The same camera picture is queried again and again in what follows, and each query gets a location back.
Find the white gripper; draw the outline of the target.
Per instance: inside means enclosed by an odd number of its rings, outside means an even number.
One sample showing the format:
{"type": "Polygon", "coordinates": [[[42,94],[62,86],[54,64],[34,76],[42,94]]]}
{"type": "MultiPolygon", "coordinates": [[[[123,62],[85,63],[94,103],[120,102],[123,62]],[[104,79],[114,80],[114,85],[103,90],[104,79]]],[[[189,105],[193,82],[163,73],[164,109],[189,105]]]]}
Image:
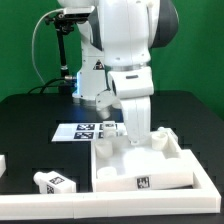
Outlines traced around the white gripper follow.
{"type": "Polygon", "coordinates": [[[150,132],[152,70],[147,66],[132,71],[110,71],[109,84],[121,105],[128,139],[136,146],[150,132]]]}

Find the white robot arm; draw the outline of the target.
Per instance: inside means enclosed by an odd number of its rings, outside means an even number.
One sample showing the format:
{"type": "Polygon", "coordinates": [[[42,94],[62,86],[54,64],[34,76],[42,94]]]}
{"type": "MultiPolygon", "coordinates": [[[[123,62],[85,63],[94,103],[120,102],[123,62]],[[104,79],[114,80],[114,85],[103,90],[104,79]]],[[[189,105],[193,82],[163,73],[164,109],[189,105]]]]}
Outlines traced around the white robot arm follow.
{"type": "Polygon", "coordinates": [[[122,110],[128,139],[150,132],[154,93],[151,48],[166,46],[178,30],[172,0],[58,0],[66,13],[88,15],[88,44],[103,57],[105,83],[95,84],[96,107],[122,110]]]}

